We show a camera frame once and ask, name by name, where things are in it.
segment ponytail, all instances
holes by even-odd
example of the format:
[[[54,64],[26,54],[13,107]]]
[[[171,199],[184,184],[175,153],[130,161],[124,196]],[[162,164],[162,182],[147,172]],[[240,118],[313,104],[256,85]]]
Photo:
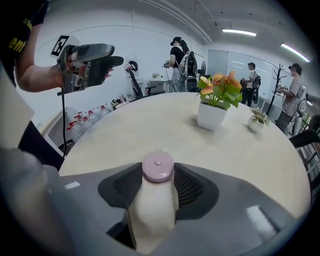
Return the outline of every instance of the ponytail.
[[[183,53],[187,54],[187,52],[189,51],[189,48],[188,48],[187,43],[182,39],[180,41],[180,46],[182,47]]]

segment black t-shirt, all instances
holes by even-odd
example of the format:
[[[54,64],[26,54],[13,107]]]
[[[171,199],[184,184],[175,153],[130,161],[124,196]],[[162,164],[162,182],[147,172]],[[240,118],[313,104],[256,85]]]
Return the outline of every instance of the black t-shirt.
[[[174,63],[174,68],[178,68],[179,67],[178,64],[180,65],[180,62],[183,59],[183,57],[185,56],[185,54],[183,53],[182,50],[180,50],[176,46],[172,47],[170,54],[175,55],[176,63]]]
[[[15,60],[28,43],[32,28],[44,22],[47,9],[46,0],[23,1],[15,8],[8,8],[9,17],[12,18],[8,21],[6,33],[0,40],[0,58],[14,85]]]

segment orange flower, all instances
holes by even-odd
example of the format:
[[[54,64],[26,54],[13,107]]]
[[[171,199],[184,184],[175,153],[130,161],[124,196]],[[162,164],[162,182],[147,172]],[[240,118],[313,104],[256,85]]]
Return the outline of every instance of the orange flower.
[[[222,78],[220,79],[223,84],[231,83],[234,87],[241,89],[242,86],[240,82],[234,78],[236,75],[237,71],[230,71],[229,76],[228,75],[223,75]]]
[[[201,90],[201,94],[211,94],[214,92],[214,86],[217,86],[219,84],[219,80],[223,77],[222,74],[215,74],[211,81],[205,78],[204,76],[201,76],[201,80],[207,84],[205,88]]]

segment white flower pot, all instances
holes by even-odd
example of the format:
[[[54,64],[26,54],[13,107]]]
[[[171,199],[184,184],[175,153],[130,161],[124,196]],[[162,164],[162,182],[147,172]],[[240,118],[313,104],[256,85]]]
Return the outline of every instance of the white flower pot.
[[[249,119],[249,123],[248,123],[249,128],[255,133],[260,133],[265,125],[263,123],[260,123],[259,121],[258,122],[252,122],[253,118],[254,117],[251,116],[250,119]]]
[[[210,106],[204,103],[208,103],[209,99],[205,98],[201,101],[198,110],[197,122],[198,126],[208,129],[210,131],[214,131],[217,127],[219,127],[222,121],[225,119],[227,110],[222,107]]]

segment black gripper pad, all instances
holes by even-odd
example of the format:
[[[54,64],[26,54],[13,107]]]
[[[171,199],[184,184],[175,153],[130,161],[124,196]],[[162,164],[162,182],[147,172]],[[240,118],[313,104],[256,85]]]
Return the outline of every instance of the black gripper pad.
[[[179,209],[175,220],[197,220],[205,216],[217,203],[218,187],[206,177],[174,164],[174,186],[178,194]]]
[[[102,180],[98,193],[112,207],[127,209],[142,184],[142,163],[118,172]]]

